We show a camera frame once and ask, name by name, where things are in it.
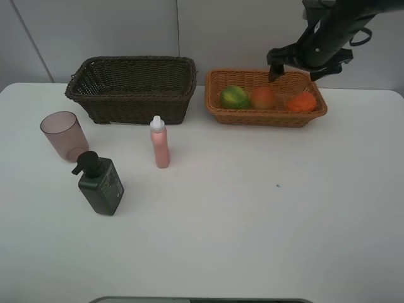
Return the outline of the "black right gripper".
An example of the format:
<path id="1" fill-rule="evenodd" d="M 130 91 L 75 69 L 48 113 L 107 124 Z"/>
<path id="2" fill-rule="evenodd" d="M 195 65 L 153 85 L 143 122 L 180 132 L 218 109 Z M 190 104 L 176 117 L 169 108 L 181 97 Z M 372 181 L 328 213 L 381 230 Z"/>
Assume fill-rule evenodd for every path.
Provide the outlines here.
<path id="1" fill-rule="evenodd" d="M 285 74 L 284 66 L 310 73 L 311 81 L 342 72 L 342 64 L 353 59 L 343 46 L 350 39 L 349 26 L 337 29 L 343 22 L 343 1 L 303 1 L 307 28 L 298 41 L 270 50 L 268 79 L 274 82 Z"/>

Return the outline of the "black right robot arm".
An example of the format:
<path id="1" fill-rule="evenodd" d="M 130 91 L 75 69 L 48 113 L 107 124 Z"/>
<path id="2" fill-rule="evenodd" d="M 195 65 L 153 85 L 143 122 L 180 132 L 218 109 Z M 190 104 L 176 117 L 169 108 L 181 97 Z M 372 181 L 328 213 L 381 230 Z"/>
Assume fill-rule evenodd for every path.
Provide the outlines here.
<path id="1" fill-rule="evenodd" d="M 303 1 L 307 28 L 298 41 L 267 53 L 269 81 L 285 74 L 284 66 L 307 71 L 312 81 L 342 72 L 353 59 L 345 44 L 368 43 L 372 31 L 365 26 L 378 14 L 403 9 L 403 1 Z"/>

